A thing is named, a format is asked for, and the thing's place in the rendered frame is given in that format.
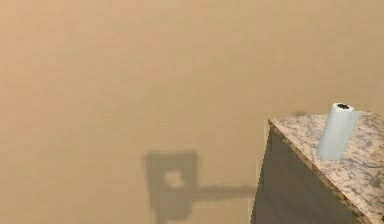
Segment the marble top kitchen counter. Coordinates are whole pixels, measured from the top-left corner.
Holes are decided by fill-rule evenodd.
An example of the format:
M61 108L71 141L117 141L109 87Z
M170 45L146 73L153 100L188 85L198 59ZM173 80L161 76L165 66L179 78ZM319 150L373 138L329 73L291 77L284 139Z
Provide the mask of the marble top kitchen counter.
M338 161L316 155L326 119L268 121L250 224L384 224L384 118L362 113Z

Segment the white paper towel roll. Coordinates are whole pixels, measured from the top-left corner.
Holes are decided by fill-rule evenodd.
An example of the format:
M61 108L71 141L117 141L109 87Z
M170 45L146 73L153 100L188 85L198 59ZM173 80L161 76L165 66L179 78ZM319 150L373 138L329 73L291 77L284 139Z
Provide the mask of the white paper towel roll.
M333 103L320 137L317 156L325 160L339 160L360 115L360 111L348 104Z

